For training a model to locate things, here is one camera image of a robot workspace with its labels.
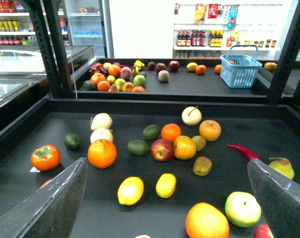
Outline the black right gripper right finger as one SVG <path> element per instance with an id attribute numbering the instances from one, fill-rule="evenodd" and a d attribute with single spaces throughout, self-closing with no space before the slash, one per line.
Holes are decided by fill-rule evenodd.
<path id="1" fill-rule="evenodd" d="M 258 159 L 247 164 L 254 196 L 275 238 L 300 238 L 300 185 Z"/>

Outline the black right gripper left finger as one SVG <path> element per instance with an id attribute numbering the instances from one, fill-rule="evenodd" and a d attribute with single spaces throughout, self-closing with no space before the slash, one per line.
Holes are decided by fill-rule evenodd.
<path id="1" fill-rule="evenodd" d="M 83 200 L 88 162 L 79 158 L 0 217 L 0 238 L 68 238 Z"/>

